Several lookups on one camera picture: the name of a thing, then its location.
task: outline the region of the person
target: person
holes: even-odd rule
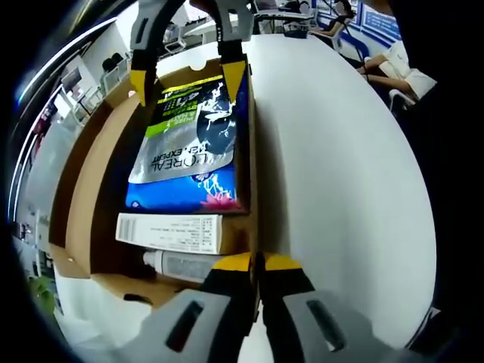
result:
[[[308,31],[308,34],[318,36],[321,41],[325,42],[330,47],[333,47],[333,43],[331,40],[326,38],[326,36],[333,36],[339,29],[341,29],[342,26],[344,26],[346,20],[355,17],[355,12],[351,9],[351,5],[348,0],[336,0],[335,4],[335,8],[339,16],[332,19],[327,26],[322,25],[324,27],[323,30],[314,28]]]
[[[428,75],[410,68],[402,41],[393,43],[388,51],[367,60],[365,65],[353,59],[345,59],[369,81],[387,105],[390,103],[389,91],[393,88],[418,101],[436,84]]]
[[[442,62],[441,37],[448,9],[421,0],[361,0],[380,13],[393,16],[408,53],[411,68],[418,68],[437,82],[449,77],[449,67]]]

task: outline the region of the chair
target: chair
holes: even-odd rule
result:
[[[113,89],[119,81],[119,71],[116,68],[106,73],[102,77],[102,82],[104,86],[104,92],[107,95],[111,89]]]
[[[118,63],[118,74],[119,79],[124,79],[126,74],[128,74],[128,60],[123,59]]]
[[[170,54],[176,54],[183,51],[187,47],[187,43],[183,40],[183,26],[172,31],[168,42],[165,43],[165,49]]]
[[[371,57],[366,57],[365,63],[368,62],[370,59],[371,59]],[[415,104],[415,100],[412,100],[405,93],[403,93],[402,91],[399,91],[396,88],[390,90],[389,96],[390,96],[389,109],[390,109],[390,112],[392,112],[392,113],[395,111],[393,109],[396,105],[395,98],[401,98],[403,100],[403,104],[404,104],[405,107],[410,107],[410,106],[413,106]]]
[[[351,19],[345,19],[345,25],[348,25],[349,23],[351,23]],[[340,26],[340,28],[334,33],[333,36],[324,36],[322,34],[318,34],[318,36],[331,40],[334,50],[340,53],[341,52],[341,33],[344,31],[345,28],[346,28],[345,26]]]

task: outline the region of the wall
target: wall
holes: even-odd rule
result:
[[[185,2],[184,6],[181,6],[175,15],[173,15],[172,22],[178,26],[184,26],[188,21],[190,21],[187,9],[185,8],[187,4],[188,2]],[[135,2],[133,5],[129,6],[121,14],[119,14],[115,22],[116,28],[118,29],[126,49],[131,48],[131,29],[135,23],[136,17],[138,16],[138,12],[139,3]]]
[[[82,61],[96,80],[96,83],[99,83],[104,72],[102,67],[103,61],[116,52],[125,57],[127,51],[129,50],[119,33],[118,27],[114,23],[89,47],[82,56]]]
[[[187,15],[188,15],[188,18],[190,19],[190,21],[203,19],[203,18],[209,16],[206,12],[201,11],[200,9],[198,9],[194,6],[191,6],[190,2],[185,2],[184,6],[185,6],[185,10],[187,11]]]
[[[139,3],[136,2],[119,14],[115,22],[118,32],[121,35],[121,38],[123,39],[124,45],[127,49],[131,48],[129,45],[131,42],[131,28],[135,23],[138,12]]]

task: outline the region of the computer monitor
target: computer monitor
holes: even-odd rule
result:
[[[254,4],[257,11],[278,9],[278,4],[275,2],[275,0],[255,0]]]
[[[64,87],[65,92],[72,91],[74,86],[81,81],[81,73],[79,68],[74,69],[72,72],[68,73],[60,81]]]

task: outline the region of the white tabletop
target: white tabletop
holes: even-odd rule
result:
[[[259,11],[256,16],[262,16],[264,18],[272,18],[272,17],[279,17],[285,18],[288,20],[310,20],[313,18],[311,14],[299,14],[299,13],[290,13],[286,11],[277,11],[277,10],[263,10]],[[230,21],[232,26],[238,25],[237,16],[234,14],[230,14]],[[207,21],[205,24],[197,26],[196,28],[190,30],[189,32],[185,33],[185,36],[201,36],[203,34],[211,33],[216,31],[216,24],[214,20]]]
[[[201,69],[216,46],[165,58],[157,75]],[[316,289],[335,292],[370,318],[378,338],[403,347],[432,301],[436,242],[424,180],[399,125],[313,36],[253,36],[243,48],[260,116],[262,248],[290,253]],[[120,304],[116,311],[128,314],[135,303]],[[149,312],[139,310],[137,319]],[[118,319],[109,331],[132,337],[125,330],[138,329],[134,320]]]

